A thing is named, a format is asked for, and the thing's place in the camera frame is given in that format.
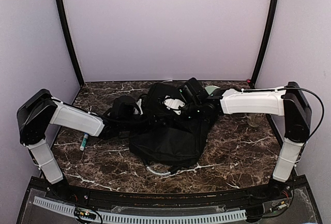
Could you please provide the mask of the black student bag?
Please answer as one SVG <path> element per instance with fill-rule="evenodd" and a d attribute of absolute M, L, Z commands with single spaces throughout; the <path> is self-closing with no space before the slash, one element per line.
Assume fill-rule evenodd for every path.
<path fill-rule="evenodd" d="M 170 174 L 198 162 L 215 122 L 186 121 L 160 110 L 157 98 L 169 95 L 182 100 L 179 88 L 165 83 L 153 84 L 146 95 L 144 110 L 152 117 L 155 130 L 129 138 L 130 152 L 140 157 L 146 167 L 151 162 L 167 165 L 171 167 Z"/>

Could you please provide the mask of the green white marker pen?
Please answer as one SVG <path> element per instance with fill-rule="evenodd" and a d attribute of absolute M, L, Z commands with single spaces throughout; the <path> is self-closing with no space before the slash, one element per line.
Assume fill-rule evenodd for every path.
<path fill-rule="evenodd" d="M 88 141 L 88 137 L 89 137 L 89 134 L 85 133 L 84 136 L 83 136 L 83 140 L 81 142 L 81 145 L 80 145 L 80 151 L 85 150 L 86 144 L 87 144 L 87 141 Z"/>

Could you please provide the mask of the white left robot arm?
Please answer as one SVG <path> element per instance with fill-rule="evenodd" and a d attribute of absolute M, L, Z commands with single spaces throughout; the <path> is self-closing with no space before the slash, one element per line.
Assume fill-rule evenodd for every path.
<path fill-rule="evenodd" d="M 106 140 L 149 124 L 141 106 L 128 96 L 114 111 L 114 117 L 84 111 L 53 97 L 47 89 L 39 90 L 17 110 L 20 143 L 27 147 L 34 164 L 60 200 L 69 201 L 73 190 L 46 141 L 48 126 L 63 126 Z"/>

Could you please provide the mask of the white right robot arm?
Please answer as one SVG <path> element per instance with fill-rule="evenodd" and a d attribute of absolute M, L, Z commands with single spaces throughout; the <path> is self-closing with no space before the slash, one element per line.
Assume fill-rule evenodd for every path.
<path fill-rule="evenodd" d="M 191 78 L 179 88 L 182 100 L 176 102 L 175 111 L 186 118 L 204 115 L 231 115 L 237 113 L 269 114 L 284 117 L 285 133 L 273 174 L 264 188 L 264 196 L 275 200 L 285 189 L 295 165 L 299 162 L 308 140 L 314 135 L 311 129 L 312 109 L 305 93 L 316 93 L 301 88 L 296 82 L 267 89 L 203 88 Z"/>

